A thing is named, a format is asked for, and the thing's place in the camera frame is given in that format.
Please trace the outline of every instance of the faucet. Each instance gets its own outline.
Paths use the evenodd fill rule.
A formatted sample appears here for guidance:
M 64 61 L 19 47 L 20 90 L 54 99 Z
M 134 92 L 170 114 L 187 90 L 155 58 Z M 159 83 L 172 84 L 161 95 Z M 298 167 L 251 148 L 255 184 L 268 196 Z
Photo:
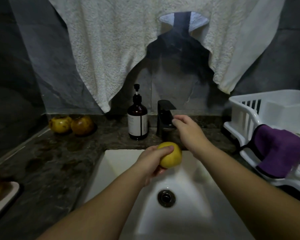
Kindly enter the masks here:
M 157 136 L 162 137 L 163 132 L 173 131 L 176 127 L 172 124 L 172 109 L 176 107 L 168 100 L 158 101 Z

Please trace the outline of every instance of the gray wall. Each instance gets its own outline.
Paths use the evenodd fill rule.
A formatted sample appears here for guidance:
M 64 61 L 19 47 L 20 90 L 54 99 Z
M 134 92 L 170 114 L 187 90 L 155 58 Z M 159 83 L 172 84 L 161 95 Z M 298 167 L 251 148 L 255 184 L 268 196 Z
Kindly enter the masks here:
M 48 0 L 10 2 L 47 113 L 102 113 L 76 71 L 66 25 Z M 207 51 L 180 30 L 162 34 L 129 73 L 111 113 L 126 112 L 137 82 L 143 104 L 152 112 L 159 99 L 168 99 L 180 113 L 229 114 L 229 96 L 212 81 L 207 59 Z M 300 89 L 300 0 L 286 0 L 275 38 L 232 95 L 279 89 Z
M 31 62 L 8 0 L 0 0 L 0 157 L 47 125 Z

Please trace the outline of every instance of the white plate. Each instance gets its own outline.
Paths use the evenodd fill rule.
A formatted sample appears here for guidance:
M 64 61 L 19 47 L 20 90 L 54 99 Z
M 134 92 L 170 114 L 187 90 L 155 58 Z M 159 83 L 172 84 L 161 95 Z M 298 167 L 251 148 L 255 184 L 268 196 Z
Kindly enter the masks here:
M 16 196 L 20 186 L 17 182 L 5 182 L 0 196 L 0 211 Z

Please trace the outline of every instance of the left hand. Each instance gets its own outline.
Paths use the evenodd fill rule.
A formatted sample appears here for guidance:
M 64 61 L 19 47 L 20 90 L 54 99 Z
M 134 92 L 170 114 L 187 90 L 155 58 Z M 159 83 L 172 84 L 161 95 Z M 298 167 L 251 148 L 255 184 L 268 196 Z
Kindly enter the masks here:
M 153 177 L 156 177 L 167 170 L 159 166 L 160 160 L 162 157 L 172 153 L 174 150 L 174 147 L 172 145 L 160 149 L 157 149 L 157 147 L 157 145 L 153 145 L 145 149 L 134 164 L 134 166 L 137 167 L 138 170 L 141 170 L 145 173 L 145 186 L 150 184 Z

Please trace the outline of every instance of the hand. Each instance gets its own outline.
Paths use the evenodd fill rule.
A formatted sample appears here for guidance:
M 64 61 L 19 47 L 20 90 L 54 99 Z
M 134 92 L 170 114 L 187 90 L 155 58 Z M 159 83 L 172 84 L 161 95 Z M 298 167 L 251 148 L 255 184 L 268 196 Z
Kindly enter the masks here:
M 172 123 L 180 132 L 180 139 L 184 146 L 199 158 L 200 151 L 206 146 L 213 146 L 206 138 L 199 125 L 187 115 L 175 115 Z
M 135 167 L 146 175 L 145 186 L 150 184 L 151 179 L 166 171 L 165 168 L 159 166 L 160 159 L 173 152 L 174 147 L 166 146 L 157 149 L 157 145 L 153 145 L 145 149 L 138 157 Z

